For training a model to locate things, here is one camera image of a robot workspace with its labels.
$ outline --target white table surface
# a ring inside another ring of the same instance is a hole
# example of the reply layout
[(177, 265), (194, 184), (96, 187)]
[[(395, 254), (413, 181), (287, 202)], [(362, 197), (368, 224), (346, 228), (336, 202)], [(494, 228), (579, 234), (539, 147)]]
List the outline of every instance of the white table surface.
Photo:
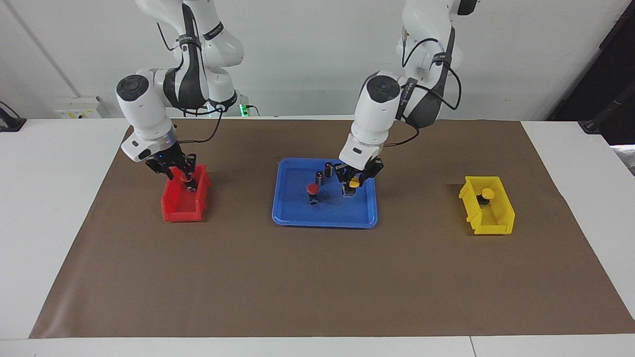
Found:
[[(523, 126), (634, 314), (635, 178), (576, 123)], [(0, 133), (1, 357), (635, 356), (635, 335), (27, 340), (127, 127), (124, 119), (42, 119)]]

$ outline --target yellow bin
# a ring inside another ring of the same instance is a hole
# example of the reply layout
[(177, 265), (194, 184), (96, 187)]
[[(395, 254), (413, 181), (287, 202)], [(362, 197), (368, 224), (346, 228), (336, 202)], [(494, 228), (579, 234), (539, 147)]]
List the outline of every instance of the yellow bin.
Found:
[(512, 233), (516, 214), (500, 177), (466, 176), (458, 197), (463, 200), (474, 234)]

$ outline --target yellow button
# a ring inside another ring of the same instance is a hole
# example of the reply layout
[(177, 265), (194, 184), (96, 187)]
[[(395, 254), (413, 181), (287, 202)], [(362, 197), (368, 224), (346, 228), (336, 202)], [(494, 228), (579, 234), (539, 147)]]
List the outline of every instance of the yellow button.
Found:
[(351, 187), (351, 189), (356, 189), (359, 187), (359, 179), (355, 176), (352, 178), (352, 180), (349, 182), (349, 186)]
[(484, 199), (493, 199), (494, 196), (496, 196), (496, 194), (494, 193), (494, 190), (492, 189), (483, 189), (483, 191), (481, 192), (481, 196)]

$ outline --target brown paper mat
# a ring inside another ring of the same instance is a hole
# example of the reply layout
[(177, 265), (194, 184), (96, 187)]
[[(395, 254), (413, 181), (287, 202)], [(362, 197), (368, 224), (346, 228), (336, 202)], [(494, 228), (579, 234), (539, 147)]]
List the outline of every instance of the brown paper mat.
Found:
[[(177, 123), (185, 139), (215, 121)], [(164, 223), (165, 176), (120, 151), (31, 337), (635, 332), (518, 122), (440, 121), (386, 149), (374, 229), (273, 223), (277, 163), (337, 157), (349, 126), (227, 120), (186, 145), (210, 172), (205, 223)], [(391, 140), (411, 134), (398, 123)], [(502, 178), (513, 235), (472, 235), (466, 175)]]

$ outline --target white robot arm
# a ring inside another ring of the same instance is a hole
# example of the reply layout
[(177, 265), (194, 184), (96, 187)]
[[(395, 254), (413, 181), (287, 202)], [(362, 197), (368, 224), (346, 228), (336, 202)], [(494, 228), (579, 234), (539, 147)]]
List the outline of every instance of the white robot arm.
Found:
[(173, 166), (189, 179), (196, 155), (181, 151), (166, 107), (192, 114), (202, 107), (226, 112), (239, 94), (222, 67), (240, 64), (244, 49), (218, 19), (213, 0), (135, 1), (145, 14), (179, 33), (172, 51), (180, 64), (170, 69), (141, 70), (119, 82), (117, 101), (135, 129), (121, 148), (132, 160), (145, 160), (153, 171), (170, 179)]
[(450, 14), (458, 10), (459, 15), (469, 15), (476, 3), (407, 0), (404, 30), (397, 45), (405, 76), (380, 71), (364, 82), (351, 132), (340, 153), (343, 164), (335, 168), (348, 196), (384, 167), (378, 156), (395, 120), (404, 121), (417, 132), (435, 122), (444, 102), (448, 73), (453, 72), (450, 65), (457, 68), (461, 60)]

